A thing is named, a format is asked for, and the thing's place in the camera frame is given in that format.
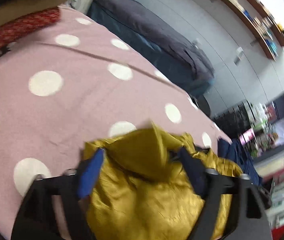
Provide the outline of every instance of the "wooden shelf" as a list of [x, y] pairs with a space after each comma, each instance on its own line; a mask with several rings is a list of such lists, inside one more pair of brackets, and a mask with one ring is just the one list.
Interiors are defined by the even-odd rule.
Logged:
[[269, 46], [267, 46], [263, 36], [258, 32], [253, 23], [247, 18], [247, 16], [231, 1], [231, 0], [221, 0], [224, 2], [240, 19], [241, 21], [248, 27], [248, 29], [252, 32], [267, 58], [276, 60], [275, 55], [270, 50]]
[[[247, 1], [253, 6], [253, 8], [258, 12], [258, 14], [261, 15], [263, 18], [270, 16], [269, 11], [258, 0], [247, 0]], [[280, 46], [284, 47], [284, 35], [275, 23], [274, 23], [274, 25], [272, 25], [271, 31], [274, 34], [274, 36], [276, 37]]]

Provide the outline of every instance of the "paneled wall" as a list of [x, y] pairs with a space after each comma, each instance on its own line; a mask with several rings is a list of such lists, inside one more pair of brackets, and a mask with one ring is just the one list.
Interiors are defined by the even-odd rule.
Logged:
[[[220, 0], [138, 0], [190, 41], [201, 43], [211, 60], [215, 84], [206, 94], [215, 115], [245, 98], [252, 103], [268, 102], [284, 91], [284, 48], [277, 44], [276, 62], [266, 58], [241, 20]], [[284, 27], [284, 0], [261, 0]], [[258, 15], [246, 1], [240, 4]], [[244, 57], [236, 66], [236, 49]]]

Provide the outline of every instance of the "shiny yellow cloth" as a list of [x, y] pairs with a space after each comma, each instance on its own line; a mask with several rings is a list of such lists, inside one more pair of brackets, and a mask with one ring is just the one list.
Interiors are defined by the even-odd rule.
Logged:
[[[188, 133], [150, 129], [85, 143], [84, 159], [106, 148], [100, 176], [91, 194], [87, 221], [97, 240], [186, 240], [204, 201], [194, 194], [180, 163], [168, 150], [185, 146], [194, 158], [220, 174], [239, 176], [241, 168], [211, 150], [196, 152]], [[223, 195], [214, 235], [222, 235], [231, 195]]]

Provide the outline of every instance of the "pink polka dot sheet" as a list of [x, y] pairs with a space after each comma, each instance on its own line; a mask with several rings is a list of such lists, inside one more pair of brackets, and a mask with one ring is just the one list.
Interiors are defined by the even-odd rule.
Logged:
[[139, 53], [80, 12], [0, 57], [0, 233], [10, 239], [35, 174], [76, 167], [84, 141], [155, 122], [217, 150], [229, 138]]

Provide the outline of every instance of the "red patterned fabric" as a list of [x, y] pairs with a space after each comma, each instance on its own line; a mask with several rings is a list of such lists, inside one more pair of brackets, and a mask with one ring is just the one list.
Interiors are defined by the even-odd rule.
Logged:
[[0, 48], [60, 19], [58, 7], [22, 16], [0, 26]]

